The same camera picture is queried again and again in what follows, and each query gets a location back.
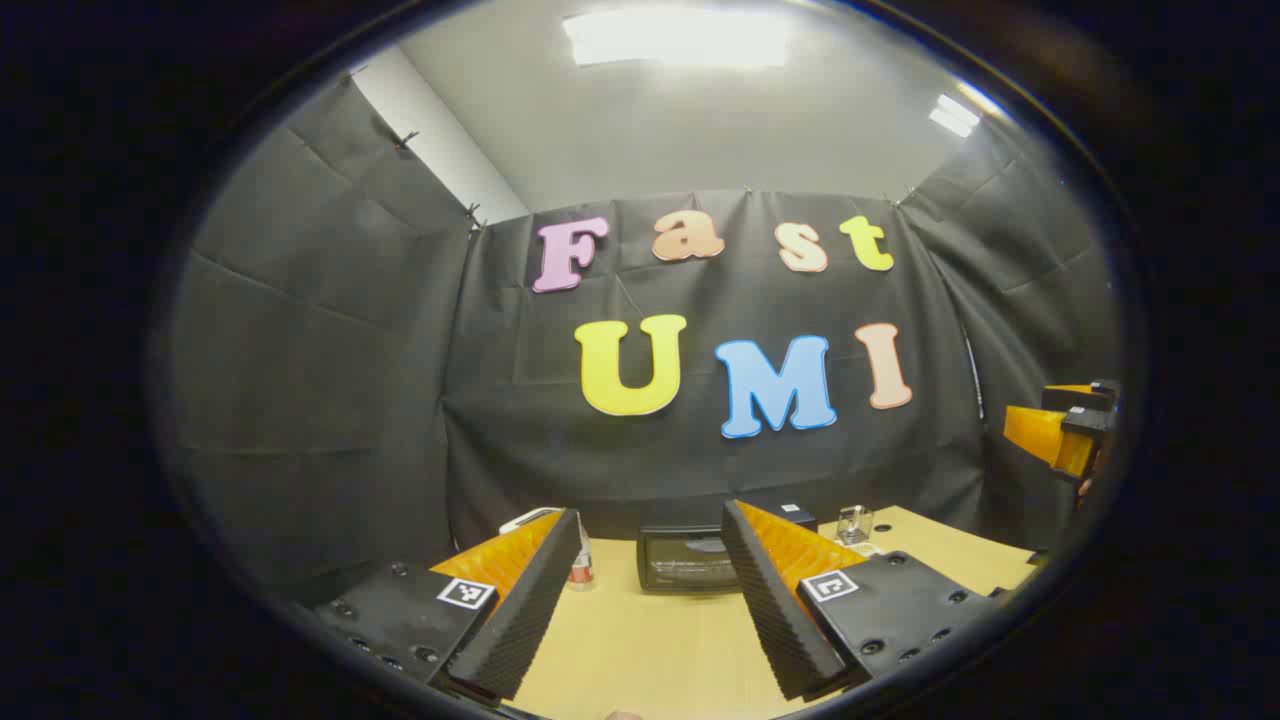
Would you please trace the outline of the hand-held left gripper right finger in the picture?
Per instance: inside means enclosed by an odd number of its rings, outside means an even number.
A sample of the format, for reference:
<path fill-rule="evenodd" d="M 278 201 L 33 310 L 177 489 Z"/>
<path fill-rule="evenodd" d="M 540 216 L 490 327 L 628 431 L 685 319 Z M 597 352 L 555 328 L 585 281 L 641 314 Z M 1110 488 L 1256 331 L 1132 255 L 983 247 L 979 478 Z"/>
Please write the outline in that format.
<path fill-rule="evenodd" d="M 863 555 L 739 500 L 721 538 L 786 700 L 895 674 L 1000 607 L 910 553 Z"/>

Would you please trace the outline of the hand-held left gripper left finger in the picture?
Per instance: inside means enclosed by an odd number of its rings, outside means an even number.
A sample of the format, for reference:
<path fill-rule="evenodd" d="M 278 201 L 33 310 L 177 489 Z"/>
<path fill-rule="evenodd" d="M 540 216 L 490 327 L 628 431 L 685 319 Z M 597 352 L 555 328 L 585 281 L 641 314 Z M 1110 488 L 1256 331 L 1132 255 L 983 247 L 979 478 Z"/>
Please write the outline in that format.
<path fill-rule="evenodd" d="M 456 556 L 399 560 L 306 603 L 381 673 L 479 703 L 513 700 L 581 550 L 572 509 L 552 509 Z"/>

